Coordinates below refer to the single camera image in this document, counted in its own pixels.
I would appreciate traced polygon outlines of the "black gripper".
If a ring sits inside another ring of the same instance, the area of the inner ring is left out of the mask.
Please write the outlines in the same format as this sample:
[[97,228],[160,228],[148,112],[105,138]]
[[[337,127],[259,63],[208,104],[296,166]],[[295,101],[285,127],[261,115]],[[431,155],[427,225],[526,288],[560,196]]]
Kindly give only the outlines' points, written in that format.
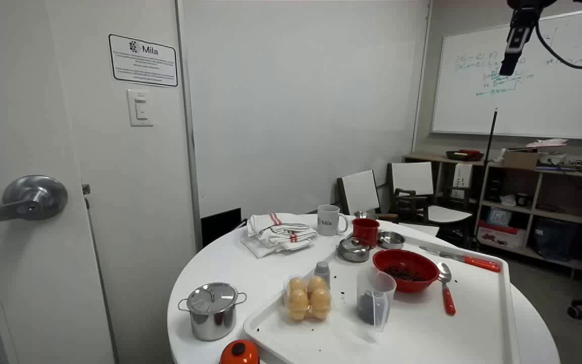
[[526,43],[531,38],[542,11],[551,5],[555,0],[506,0],[506,5],[513,10],[508,20],[504,55],[499,67],[503,77],[508,77],[524,52]]

